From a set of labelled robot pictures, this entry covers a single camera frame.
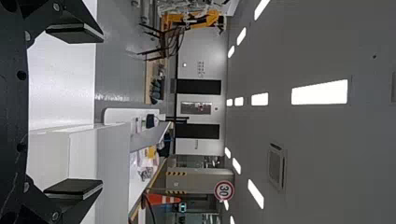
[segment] ceiling light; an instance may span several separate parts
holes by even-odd
[[[227,106],[233,106],[233,99],[227,100]]]
[[[230,50],[228,50],[228,58],[233,57],[233,53],[235,52],[235,46],[232,46]]]
[[[292,105],[344,105],[347,103],[347,79],[294,88]]]
[[[239,162],[236,160],[236,158],[233,158],[233,168],[235,169],[235,171],[241,175],[242,173],[242,167],[241,164],[239,164]]]
[[[251,96],[252,105],[268,105],[268,93],[255,94]]]
[[[244,29],[242,29],[241,34],[239,34],[238,38],[236,38],[236,45],[239,46],[242,41],[245,39],[245,36],[247,36],[247,28],[244,27]]]
[[[235,106],[242,106],[242,105],[244,105],[244,98],[243,97],[235,98]]]
[[[224,149],[224,154],[227,156],[228,159],[231,158],[231,151],[227,147]]]
[[[225,210],[226,210],[226,211],[228,211],[228,209],[230,208],[230,205],[228,204],[228,201],[227,201],[227,200],[224,201],[224,207],[225,207]]]
[[[253,181],[249,179],[247,182],[247,188],[250,191],[251,195],[253,195],[253,198],[256,200],[257,204],[261,209],[264,209],[264,197],[262,194],[259,192],[257,187],[254,185]]]
[[[256,10],[254,10],[254,20],[256,21],[262,12],[265,10],[265,8],[268,6],[268,3],[270,3],[270,0],[261,0],[259,5],[256,7]]]

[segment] black bracket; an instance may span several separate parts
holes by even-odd
[[[102,191],[100,180],[67,179],[42,192],[26,175],[27,49],[44,31],[67,43],[104,41],[82,0],[0,0],[0,224],[79,223]]]

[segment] round sign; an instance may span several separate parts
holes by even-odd
[[[215,196],[220,201],[231,200],[235,194],[235,188],[230,181],[220,181],[215,187]]]

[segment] black panel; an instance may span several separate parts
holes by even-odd
[[[221,80],[178,79],[177,93],[221,95]]]
[[[219,124],[176,124],[176,138],[219,139]]]

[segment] orange traffic cone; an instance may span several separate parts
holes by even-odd
[[[160,205],[165,203],[180,203],[181,199],[175,197],[164,196],[161,194],[149,194],[148,201],[151,205]]]

